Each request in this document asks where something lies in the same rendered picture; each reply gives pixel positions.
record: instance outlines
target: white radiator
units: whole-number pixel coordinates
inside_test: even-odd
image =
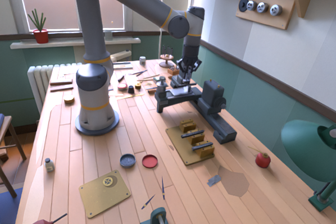
[[[44,65],[44,66],[32,66],[28,69],[27,75],[30,83],[31,90],[35,98],[37,109],[41,114],[44,99],[46,98],[46,92],[51,77],[51,73],[54,67],[81,65],[81,63],[73,64],[60,64],[60,65]]]

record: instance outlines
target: black disc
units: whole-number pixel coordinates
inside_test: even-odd
[[[247,2],[248,2],[248,0],[240,0],[240,2],[239,2],[240,12],[245,12],[247,10]]]

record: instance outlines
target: red jar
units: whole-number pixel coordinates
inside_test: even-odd
[[[49,39],[47,29],[42,29],[41,32],[38,29],[35,29],[33,33],[37,43],[39,44],[48,43]]]
[[[271,163],[271,158],[267,153],[258,153],[256,157],[256,164],[261,168],[268,168]]]

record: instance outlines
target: desk lamp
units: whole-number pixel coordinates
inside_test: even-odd
[[[315,180],[328,182],[309,202],[320,212],[332,204],[336,189],[336,125],[329,128],[302,120],[287,122],[281,139],[293,162]]]

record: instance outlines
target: workbench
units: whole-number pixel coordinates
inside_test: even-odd
[[[115,93],[121,93],[117,91],[118,78],[146,68],[148,71],[139,79],[155,75],[159,62],[161,60],[147,60],[145,67],[138,61],[132,62],[132,70],[114,72],[111,87]],[[60,77],[61,72],[60,68],[54,68],[51,79]],[[331,207],[318,212],[308,202],[313,195],[312,189],[229,112],[222,110],[220,114],[238,135],[235,141],[220,145],[212,135],[212,127],[189,102],[157,113],[154,94],[148,94],[144,89],[150,82],[144,81],[141,90],[135,90],[143,96],[121,100],[110,96],[110,103],[120,116],[117,128],[102,136],[80,134],[75,128],[80,99],[75,73],[72,73],[65,77],[73,79],[73,90],[50,93],[48,88],[16,224],[32,224],[41,219],[52,221],[64,213],[68,216],[58,224],[136,224],[148,220],[158,207],[166,209],[169,224],[336,223],[336,212]],[[128,76],[125,77],[123,82],[128,82]],[[63,102],[62,97],[66,94],[74,95],[73,104]],[[214,143],[215,157],[185,166],[165,130],[189,118],[205,130],[206,140]],[[258,152],[249,147],[269,154],[271,163],[267,169],[256,165]],[[119,163],[125,153],[134,154],[137,159],[130,169],[122,168]],[[157,157],[155,168],[147,169],[142,165],[141,160],[146,154]],[[55,162],[54,172],[47,173],[44,168],[47,157]],[[249,187],[242,197],[228,194],[221,182],[212,187],[207,185],[208,179],[217,174],[220,166],[245,175]],[[131,197],[88,219],[79,186],[112,170],[120,172]],[[161,190],[162,178],[165,200]],[[141,210],[153,195],[155,197]]]

